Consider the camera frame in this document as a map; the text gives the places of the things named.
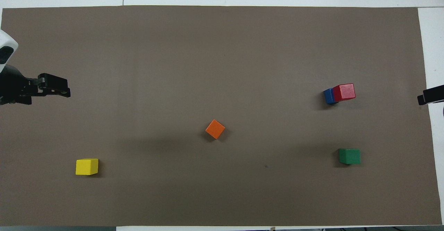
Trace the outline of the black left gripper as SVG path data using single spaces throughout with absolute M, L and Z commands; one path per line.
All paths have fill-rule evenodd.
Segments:
M 32 96 L 59 95 L 71 97 L 68 80 L 48 73 L 35 79 L 25 77 L 17 68 L 5 65 L 0 74 L 0 104 L 32 104 Z

